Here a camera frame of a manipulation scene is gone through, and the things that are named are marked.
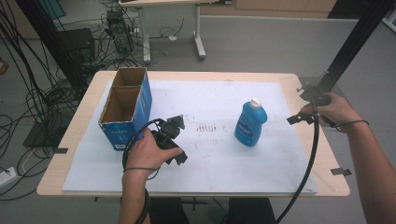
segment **desk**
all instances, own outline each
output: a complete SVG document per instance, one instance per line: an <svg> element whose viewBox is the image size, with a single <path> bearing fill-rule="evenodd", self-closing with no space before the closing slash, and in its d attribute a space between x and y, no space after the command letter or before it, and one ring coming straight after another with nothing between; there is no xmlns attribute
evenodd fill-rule
<svg viewBox="0 0 396 224"><path fill-rule="evenodd" d="M64 181L70 170L78 143L83 137L90 122L102 93L109 80L114 78L116 72L98 72L92 80L90 87L81 101L81 104L73 117L64 138L59 145L60 148L68 148L65 154L55 154L49 168L44 174L37 192L40 195L57 196L120 196L121 192L94 192L94 191L63 191ZM303 101L296 92L301 87L297 76L293 74L265 74L265 73L214 73L214 72L159 72L149 71L150 80L208 80L208 81L254 81L254 82L277 82L280 84L289 106L290 113L296 114ZM304 154L308 158L312 147L313 127L304 122L295 124L297 133L300 136ZM332 175L331 169L338 168L339 165L332 153L327 139L320 129L318 142L318 154L312 170L315 178L318 193L315 196L347 196L349 187L342 175Z"/></svg>
<svg viewBox="0 0 396 224"><path fill-rule="evenodd" d="M195 31L193 32L193 37L195 40L195 45L198 49L198 55L201 59L206 57L205 49L202 44L201 34L200 34L200 15L201 9L200 4L202 3L214 3L219 0L137 0L132 2L122 3L121 7L135 7L139 15L140 29L143 38L143 59L145 64L149 64L151 61L150 47L149 47L149 35L146 32L146 13L145 9L153 10L150 16L155 16L156 14L168 13L179 13L177 9L174 9L174 5L195 5Z"/></svg>

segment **bottle cap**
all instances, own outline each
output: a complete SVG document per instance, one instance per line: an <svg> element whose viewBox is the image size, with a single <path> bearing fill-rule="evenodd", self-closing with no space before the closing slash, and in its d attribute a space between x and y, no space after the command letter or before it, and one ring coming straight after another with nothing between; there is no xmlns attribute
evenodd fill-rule
<svg viewBox="0 0 396 224"><path fill-rule="evenodd" d="M259 98L253 97L253 98L251 98L251 100L250 100L250 106L251 106L253 109L259 109L260 107L262 107L262 102L260 101Z"/></svg>

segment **table leg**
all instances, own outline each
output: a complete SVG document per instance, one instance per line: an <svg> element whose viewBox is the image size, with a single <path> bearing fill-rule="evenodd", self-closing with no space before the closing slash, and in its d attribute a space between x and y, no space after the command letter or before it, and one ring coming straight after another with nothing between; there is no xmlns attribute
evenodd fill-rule
<svg viewBox="0 0 396 224"><path fill-rule="evenodd" d="M151 55L149 49L149 35L146 33L145 27L145 15L142 7L137 7L136 9L139 15L140 30L142 32L143 38L143 61L145 62L145 64L149 64L151 62Z"/></svg>
<svg viewBox="0 0 396 224"><path fill-rule="evenodd" d="M193 32L195 44L198 49L199 57L203 60L206 57L204 45L202 44L201 34L200 34L200 16L201 16L201 8L199 4L196 4L195 7L196 17L195 17L195 31Z"/></svg>

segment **blue cardboard box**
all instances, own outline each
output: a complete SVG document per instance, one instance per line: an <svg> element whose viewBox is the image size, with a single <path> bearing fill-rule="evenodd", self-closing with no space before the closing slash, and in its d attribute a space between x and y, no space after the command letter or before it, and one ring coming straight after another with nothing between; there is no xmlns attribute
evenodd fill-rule
<svg viewBox="0 0 396 224"><path fill-rule="evenodd" d="M120 68L99 118L99 126L115 150L124 150L131 137L149 122L151 103L146 68Z"/></svg>

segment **hand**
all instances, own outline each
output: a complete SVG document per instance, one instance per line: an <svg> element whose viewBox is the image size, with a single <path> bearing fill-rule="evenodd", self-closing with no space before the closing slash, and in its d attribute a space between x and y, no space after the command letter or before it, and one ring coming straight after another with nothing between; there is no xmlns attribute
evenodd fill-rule
<svg viewBox="0 0 396 224"><path fill-rule="evenodd" d="M351 121L362 119L361 115L349 104L349 102L333 92L325 93L332 98L329 105L318 106L320 115L325 116L337 124L344 124ZM301 108L301 112L312 114L311 106Z"/></svg>
<svg viewBox="0 0 396 224"><path fill-rule="evenodd" d="M126 168L128 167L144 167L144 168L159 168L165 161L182 153L180 147L162 150L157 146L154 137L149 128L143 131L144 137L137 141L131 149ZM146 175L147 177L152 171L147 170L134 170Z"/></svg>

